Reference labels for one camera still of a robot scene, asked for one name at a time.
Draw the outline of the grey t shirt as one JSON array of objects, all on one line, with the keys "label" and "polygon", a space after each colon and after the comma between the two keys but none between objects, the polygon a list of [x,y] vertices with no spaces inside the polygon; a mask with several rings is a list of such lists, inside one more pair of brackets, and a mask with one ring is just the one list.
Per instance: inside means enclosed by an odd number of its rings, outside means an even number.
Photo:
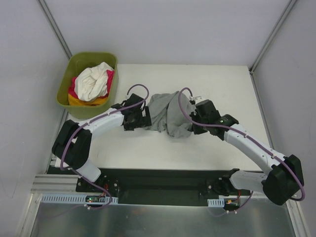
[{"label": "grey t shirt", "polygon": [[148,103],[151,116],[151,126],[146,127],[150,131],[165,131],[175,139],[188,138],[192,133],[192,123],[183,115],[179,107],[181,101],[183,111],[189,115],[194,110],[194,105],[189,102],[186,95],[179,91],[174,93],[154,94]]}]

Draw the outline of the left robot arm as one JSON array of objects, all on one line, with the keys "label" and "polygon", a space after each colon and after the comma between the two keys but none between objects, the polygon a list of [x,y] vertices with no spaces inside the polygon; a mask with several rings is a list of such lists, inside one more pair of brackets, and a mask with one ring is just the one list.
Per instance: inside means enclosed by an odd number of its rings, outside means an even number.
[{"label": "left robot arm", "polygon": [[146,100],[131,94],[121,104],[114,104],[104,113],[93,118],[75,122],[64,122],[52,147],[52,153],[60,159],[61,170],[73,170],[85,177],[87,186],[93,192],[104,188],[101,170],[89,159],[93,139],[105,132],[123,126],[125,131],[133,131],[151,125],[151,117]]}]

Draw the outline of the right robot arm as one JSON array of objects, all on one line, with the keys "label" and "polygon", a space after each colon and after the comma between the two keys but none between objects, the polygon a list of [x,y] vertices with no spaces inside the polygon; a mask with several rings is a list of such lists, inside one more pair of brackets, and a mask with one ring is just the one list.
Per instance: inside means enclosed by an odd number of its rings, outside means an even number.
[{"label": "right robot arm", "polygon": [[238,190],[265,194],[276,205],[283,205],[300,191],[304,194],[304,178],[300,160],[286,156],[254,139],[233,116],[220,115],[212,101],[190,97],[195,110],[191,112],[194,134],[209,132],[239,149],[261,168],[261,172],[230,170],[214,182],[214,192],[228,196]]}]

